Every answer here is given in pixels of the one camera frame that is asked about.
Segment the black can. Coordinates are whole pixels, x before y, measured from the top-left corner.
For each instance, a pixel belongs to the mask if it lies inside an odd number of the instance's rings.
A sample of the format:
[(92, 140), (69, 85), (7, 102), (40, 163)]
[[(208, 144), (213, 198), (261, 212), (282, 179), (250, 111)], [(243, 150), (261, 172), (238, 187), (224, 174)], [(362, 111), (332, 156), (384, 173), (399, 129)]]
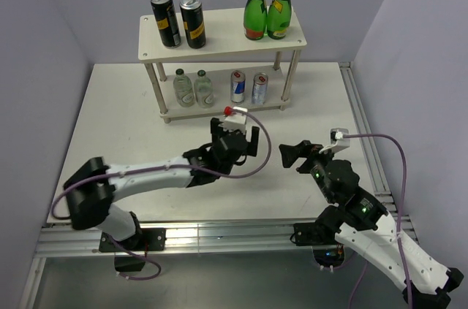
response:
[(170, 48), (178, 47), (181, 35), (173, 0), (151, 0), (151, 7), (162, 44)]
[(179, 7), (188, 45), (194, 49), (204, 47), (206, 36), (201, 0), (180, 0)]

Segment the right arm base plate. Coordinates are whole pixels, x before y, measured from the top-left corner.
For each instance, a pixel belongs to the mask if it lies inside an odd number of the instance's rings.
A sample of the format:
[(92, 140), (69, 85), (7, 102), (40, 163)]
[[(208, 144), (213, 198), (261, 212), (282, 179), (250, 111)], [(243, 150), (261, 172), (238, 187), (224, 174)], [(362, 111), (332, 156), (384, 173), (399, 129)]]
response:
[(320, 269), (333, 270), (344, 264), (344, 246), (333, 234), (316, 222), (293, 224), (290, 242), (298, 247), (311, 247), (315, 262)]

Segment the green bottle yellow label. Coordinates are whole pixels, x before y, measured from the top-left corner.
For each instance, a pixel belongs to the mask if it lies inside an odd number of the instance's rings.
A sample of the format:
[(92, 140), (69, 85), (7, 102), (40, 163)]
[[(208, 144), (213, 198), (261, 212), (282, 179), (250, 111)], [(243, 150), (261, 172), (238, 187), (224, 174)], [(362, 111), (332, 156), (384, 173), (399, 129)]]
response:
[(272, 0), (268, 10), (267, 34), (271, 39), (284, 39), (292, 16), (291, 0)]

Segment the white two-tier shelf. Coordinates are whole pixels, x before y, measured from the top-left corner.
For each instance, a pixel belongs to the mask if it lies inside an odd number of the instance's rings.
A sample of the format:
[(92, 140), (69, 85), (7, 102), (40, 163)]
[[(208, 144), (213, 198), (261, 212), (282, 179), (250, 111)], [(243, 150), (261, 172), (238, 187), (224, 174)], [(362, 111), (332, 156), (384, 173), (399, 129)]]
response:
[[(151, 80), (159, 115), (165, 123), (222, 113), (226, 106), (232, 105), (230, 76), (234, 70), (240, 70), (246, 75), (242, 106), (251, 111), (284, 110), (288, 106), (301, 51), (307, 45), (297, 16), (292, 17), (284, 39), (265, 37), (259, 41), (252, 41), (244, 36), (242, 16), (241, 8), (206, 11), (204, 21), (208, 28), (208, 38), (206, 46), (200, 49), (192, 49), (185, 42), (176, 48), (165, 47), (161, 43), (154, 16), (140, 17), (138, 58)], [(274, 61), (266, 65), (208, 63), (214, 57), (256, 56), (261, 52), (274, 53)], [(173, 90), (177, 68), (182, 68), (191, 79), (196, 78), (198, 70), (207, 71), (214, 86), (213, 107), (204, 109), (197, 105), (182, 107), (178, 104)], [(253, 79), (258, 72), (264, 72), (268, 76), (267, 95), (265, 103), (261, 105), (252, 104)]]

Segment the black can front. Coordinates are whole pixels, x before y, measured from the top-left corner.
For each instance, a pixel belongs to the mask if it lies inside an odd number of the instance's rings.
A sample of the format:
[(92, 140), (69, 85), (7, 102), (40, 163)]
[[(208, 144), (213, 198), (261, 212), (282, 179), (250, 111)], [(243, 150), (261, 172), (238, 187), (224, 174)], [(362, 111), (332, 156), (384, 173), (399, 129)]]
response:
[(151, 0), (151, 7), (162, 44), (170, 48), (178, 47), (181, 35), (173, 0)]

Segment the green bottle red label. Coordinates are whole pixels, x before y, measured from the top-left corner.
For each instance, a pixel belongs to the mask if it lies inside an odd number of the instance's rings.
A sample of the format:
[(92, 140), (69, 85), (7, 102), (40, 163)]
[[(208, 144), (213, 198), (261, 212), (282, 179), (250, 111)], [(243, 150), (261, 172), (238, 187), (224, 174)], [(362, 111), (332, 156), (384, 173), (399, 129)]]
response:
[(262, 39), (267, 23), (265, 0), (247, 0), (244, 9), (244, 34), (247, 39)]

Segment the blue silver can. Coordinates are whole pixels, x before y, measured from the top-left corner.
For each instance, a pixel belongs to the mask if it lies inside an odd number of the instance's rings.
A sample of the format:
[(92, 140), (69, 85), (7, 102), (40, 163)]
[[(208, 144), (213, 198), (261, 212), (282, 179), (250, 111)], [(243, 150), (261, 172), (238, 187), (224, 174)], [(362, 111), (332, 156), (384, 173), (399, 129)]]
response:
[(240, 70), (234, 70), (230, 76), (230, 99), (234, 103), (244, 101), (246, 75)]
[(268, 76), (264, 72), (258, 72), (253, 79), (252, 104), (264, 104), (267, 95), (267, 90)]

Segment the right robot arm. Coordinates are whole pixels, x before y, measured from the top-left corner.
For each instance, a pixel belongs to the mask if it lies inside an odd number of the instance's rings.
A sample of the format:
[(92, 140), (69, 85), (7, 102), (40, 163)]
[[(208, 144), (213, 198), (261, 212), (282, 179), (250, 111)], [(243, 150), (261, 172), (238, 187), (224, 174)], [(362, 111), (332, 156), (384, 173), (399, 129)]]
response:
[(279, 146), (283, 167), (303, 159), (297, 172), (311, 175), (328, 203), (315, 221), (294, 224), (292, 242), (297, 246), (342, 244), (390, 278), (411, 308), (449, 306), (449, 294), (464, 279), (461, 271), (440, 264), (398, 230), (386, 206), (360, 187), (351, 163), (322, 149), (308, 140)]

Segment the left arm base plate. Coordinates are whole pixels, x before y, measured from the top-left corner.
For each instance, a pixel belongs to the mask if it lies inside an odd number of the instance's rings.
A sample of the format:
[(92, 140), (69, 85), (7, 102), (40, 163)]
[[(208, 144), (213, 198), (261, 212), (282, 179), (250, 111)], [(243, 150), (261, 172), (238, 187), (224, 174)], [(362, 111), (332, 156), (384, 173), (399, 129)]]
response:
[[(125, 246), (125, 248), (133, 253), (142, 252), (143, 256), (147, 256), (153, 251), (163, 251), (165, 249), (165, 241), (166, 229), (145, 228), (142, 229), (141, 236), (137, 236), (136, 244), (130, 248)], [(101, 235), (98, 251), (100, 253), (123, 253), (123, 256), (114, 256), (114, 267), (119, 272), (140, 272), (145, 266), (143, 260), (136, 259), (128, 253), (121, 251), (104, 232)]]

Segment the clear Chang bottle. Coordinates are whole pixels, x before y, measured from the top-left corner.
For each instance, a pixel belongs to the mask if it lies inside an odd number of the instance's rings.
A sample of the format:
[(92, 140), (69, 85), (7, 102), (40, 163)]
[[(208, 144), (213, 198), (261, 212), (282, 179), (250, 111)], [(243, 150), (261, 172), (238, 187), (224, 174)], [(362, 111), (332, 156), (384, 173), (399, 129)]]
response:
[(197, 103), (202, 108), (209, 108), (214, 105), (214, 90), (211, 80), (205, 70), (197, 72), (197, 79), (194, 84)]
[(182, 68), (175, 71), (173, 87), (176, 100), (182, 107), (191, 107), (195, 103), (192, 81)]

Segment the aluminium rail frame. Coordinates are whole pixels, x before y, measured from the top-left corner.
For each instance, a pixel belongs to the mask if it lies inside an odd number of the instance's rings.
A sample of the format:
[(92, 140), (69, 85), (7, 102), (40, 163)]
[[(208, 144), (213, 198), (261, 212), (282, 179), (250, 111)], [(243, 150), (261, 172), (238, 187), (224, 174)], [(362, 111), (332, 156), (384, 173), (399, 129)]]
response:
[[(352, 112), (360, 134), (370, 132), (361, 98), (352, 73), (352, 62), (340, 62), (343, 88), (347, 93), (348, 107)], [(361, 143), (369, 176), (377, 198), (397, 215), (397, 202), (388, 187), (388, 182), (372, 138)], [(286, 240), (288, 231), (293, 232), (295, 223), (311, 223), (314, 218), (258, 218), (204, 221), (155, 221), (142, 222), (143, 230), (165, 230), (166, 255), (272, 252), (293, 249)], [(101, 252), (98, 245), (107, 242), (98, 229), (74, 231), (71, 224), (49, 223), (41, 229), (31, 268), (20, 300), (19, 308), (34, 308), (39, 286), (48, 259), (78, 258), (90, 256), (129, 256), (123, 253)]]

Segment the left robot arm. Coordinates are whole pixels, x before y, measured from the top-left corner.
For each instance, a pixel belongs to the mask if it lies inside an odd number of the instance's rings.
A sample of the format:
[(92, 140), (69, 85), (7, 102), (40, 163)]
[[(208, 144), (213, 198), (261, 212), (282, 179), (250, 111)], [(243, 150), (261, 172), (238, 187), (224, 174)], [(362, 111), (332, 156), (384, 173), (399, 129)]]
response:
[(244, 122), (212, 118), (211, 141), (153, 166), (110, 166), (101, 157), (89, 159), (65, 183), (69, 218), (74, 230), (97, 228), (132, 251), (143, 243), (137, 216), (116, 202), (163, 188), (191, 188), (230, 175), (247, 157), (257, 155), (260, 129), (246, 133)]

